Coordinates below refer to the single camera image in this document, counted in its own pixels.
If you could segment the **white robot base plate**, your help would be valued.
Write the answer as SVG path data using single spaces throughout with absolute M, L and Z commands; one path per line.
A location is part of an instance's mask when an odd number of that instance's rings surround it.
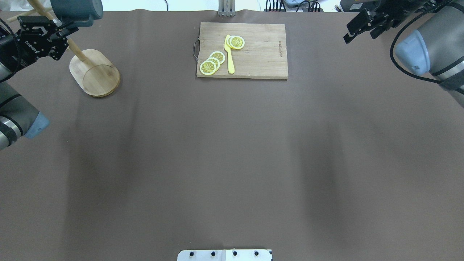
M 273 261 L 268 249 L 196 249 L 182 250 L 178 261 Z

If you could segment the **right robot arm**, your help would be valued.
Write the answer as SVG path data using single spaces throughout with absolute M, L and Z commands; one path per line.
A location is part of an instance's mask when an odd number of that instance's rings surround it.
M 364 32 L 376 39 L 422 10 L 393 39 L 390 59 L 404 74 L 438 84 L 463 105 L 463 8 L 462 0 L 380 0 L 348 23 L 343 39 L 348 44 Z

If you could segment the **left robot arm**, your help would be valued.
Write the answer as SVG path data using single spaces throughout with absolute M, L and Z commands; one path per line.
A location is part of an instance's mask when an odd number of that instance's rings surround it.
M 0 147 L 5 149 L 21 137 L 32 139 L 46 129 L 50 121 L 15 88 L 8 84 L 20 70 L 39 58 L 58 61 L 68 48 L 68 36 L 79 27 L 93 24 L 93 18 L 78 21 L 71 17 L 50 20 L 45 16 L 17 17 L 20 29 L 14 32 L 1 20 L 0 41 Z

